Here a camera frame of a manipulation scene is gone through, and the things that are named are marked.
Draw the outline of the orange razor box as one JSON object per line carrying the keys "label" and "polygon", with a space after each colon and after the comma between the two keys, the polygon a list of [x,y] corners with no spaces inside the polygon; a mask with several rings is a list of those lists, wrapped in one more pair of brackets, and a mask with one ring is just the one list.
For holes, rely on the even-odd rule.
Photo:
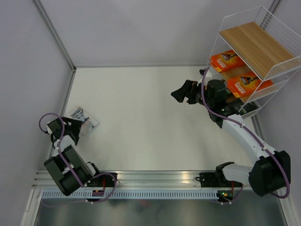
{"label": "orange razor box", "polygon": [[228,50],[220,54],[211,56],[210,65],[219,73],[223,73],[234,68],[244,66],[244,61],[233,50]]}
{"label": "orange razor box", "polygon": [[227,81],[227,88],[235,97],[246,97],[254,91],[260,91],[273,85],[272,80],[262,82],[261,79],[253,72],[248,72]]}

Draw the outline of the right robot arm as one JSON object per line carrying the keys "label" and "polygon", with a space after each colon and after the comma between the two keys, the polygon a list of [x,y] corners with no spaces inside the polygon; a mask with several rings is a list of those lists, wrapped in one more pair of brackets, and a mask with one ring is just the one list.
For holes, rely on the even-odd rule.
{"label": "right robot arm", "polygon": [[210,119],[230,134],[250,158],[253,164],[251,167],[232,161],[217,166],[214,179],[218,185],[240,183],[250,186],[258,196],[274,195],[276,190],[286,188],[286,193],[278,196],[286,198],[291,183],[289,154],[276,151],[245,125],[242,115],[237,111],[238,104],[228,102],[231,95],[223,80],[210,80],[205,86],[197,81],[186,80],[178,90],[171,93],[179,103],[186,101],[190,105],[203,105]]}

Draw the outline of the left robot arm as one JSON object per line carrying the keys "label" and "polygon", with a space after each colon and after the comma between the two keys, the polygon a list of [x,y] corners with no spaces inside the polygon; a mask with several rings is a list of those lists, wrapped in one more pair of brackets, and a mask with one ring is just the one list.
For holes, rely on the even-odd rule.
{"label": "left robot arm", "polygon": [[76,151],[82,122],[67,117],[47,123],[46,133],[50,135],[53,154],[44,162],[49,175],[60,191],[69,196],[87,182],[99,186],[103,176],[91,170]]}

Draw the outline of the black green razor box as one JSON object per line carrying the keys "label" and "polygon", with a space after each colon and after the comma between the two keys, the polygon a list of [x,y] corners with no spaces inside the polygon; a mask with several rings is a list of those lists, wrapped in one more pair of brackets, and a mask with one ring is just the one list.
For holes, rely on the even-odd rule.
{"label": "black green razor box", "polygon": [[242,110],[239,112],[239,114],[243,118],[252,117],[254,114],[256,114],[258,112],[259,109],[260,109],[260,106],[256,102],[253,101],[253,102],[247,103],[242,108]]}

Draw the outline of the white Gillette razor pack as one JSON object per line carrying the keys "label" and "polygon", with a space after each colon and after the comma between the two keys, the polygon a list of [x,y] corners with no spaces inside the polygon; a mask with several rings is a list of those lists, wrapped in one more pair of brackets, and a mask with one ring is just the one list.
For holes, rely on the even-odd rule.
{"label": "white Gillette razor pack", "polygon": [[82,122],[80,132],[84,136],[94,131],[99,125],[99,121],[80,106],[71,109],[65,114],[65,116]]}

